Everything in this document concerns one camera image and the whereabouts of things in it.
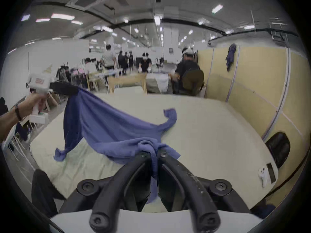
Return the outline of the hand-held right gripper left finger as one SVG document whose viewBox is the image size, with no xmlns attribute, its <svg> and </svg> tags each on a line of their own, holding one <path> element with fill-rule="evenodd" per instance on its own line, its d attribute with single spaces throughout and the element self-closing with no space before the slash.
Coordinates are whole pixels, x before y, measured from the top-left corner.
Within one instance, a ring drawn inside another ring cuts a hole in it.
<svg viewBox="0 0 311 233">
<path fill-rule="evenodd" d="M 139 152 L 113 176 L 79 182 L 59 213 L 91 209 L 88 220 L 91 229 L 97 233 L 113 232 L 119 210 L 141 212 L 150 194 L 151 156 Z"/>
</svg>

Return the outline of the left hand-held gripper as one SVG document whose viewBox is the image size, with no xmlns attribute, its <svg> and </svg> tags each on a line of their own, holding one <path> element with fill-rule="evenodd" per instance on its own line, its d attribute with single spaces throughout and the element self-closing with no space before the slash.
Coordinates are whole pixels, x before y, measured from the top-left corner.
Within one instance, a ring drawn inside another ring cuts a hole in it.
<svg viewBox="0 0 311 233">
<path fill-rule="evenodd" d="M 52 93 L 65 96 L 77 95 L 79 87 L 72 85 L 69 82 L 56 81 L 52 75 L 52 64 L 44 69 L 41 73 L 32 73 L 29 75 L 26 87 L 30 89 L 30 92 L 37 94 L 48 94 L 48 98 L 52 99 L 54 105 L 58 106 L 58 102 L 52 96 Z M 42 112 L 40 109 L 40 102 L 38 101 L 32 109 L 32 113 L 29 116 L 31 123 L 44 125 L 49 122 L 49 115 L 46 112 Z"/>
</svg>

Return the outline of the person's left hand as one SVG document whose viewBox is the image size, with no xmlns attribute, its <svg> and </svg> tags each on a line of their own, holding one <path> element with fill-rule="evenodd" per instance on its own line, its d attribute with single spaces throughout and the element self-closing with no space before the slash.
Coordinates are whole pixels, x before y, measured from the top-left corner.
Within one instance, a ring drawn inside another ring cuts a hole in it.
<svg viewBox="0 0 311 233">
<path fill-rule="evenodd" d="M 19 112 L 20 119 L 32 114 L 33 108 L 38 106 L 38 111 L 41 112 L 45 108 L 45 102 L 48 98 L 48 94 L 33 92 L 26 97 L 24 101 L 17 105 L 16 111 Z"/>
</svg>

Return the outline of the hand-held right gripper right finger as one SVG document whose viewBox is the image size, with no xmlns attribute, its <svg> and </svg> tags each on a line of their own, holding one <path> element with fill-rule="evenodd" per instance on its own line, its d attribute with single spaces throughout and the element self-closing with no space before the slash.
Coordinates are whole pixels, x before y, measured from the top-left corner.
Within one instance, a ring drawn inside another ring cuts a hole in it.
<svg viewBox="0 0 311 233">
<path fill-rule="evenodd" d="M 157 157 L 158 195 L 162 203 L 168 212 L 190 210 L 196 232 L 218 230 L 218 210 L 251 213 L 229 181 L 197 177 L 166 151 L 160 151 Z"/>
</svg>

